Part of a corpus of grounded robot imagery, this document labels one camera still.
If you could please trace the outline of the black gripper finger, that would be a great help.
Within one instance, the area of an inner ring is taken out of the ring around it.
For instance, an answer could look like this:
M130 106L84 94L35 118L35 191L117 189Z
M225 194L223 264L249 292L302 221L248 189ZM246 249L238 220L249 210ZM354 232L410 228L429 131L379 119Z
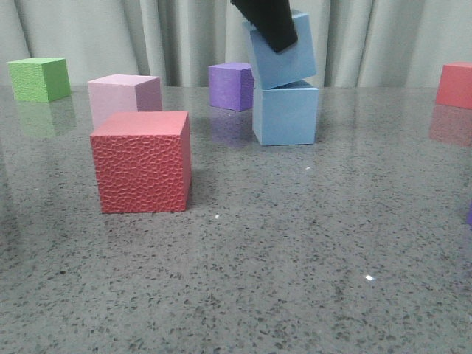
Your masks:
M231 0L230 3L255 26L274 52L297 42L289 0Z

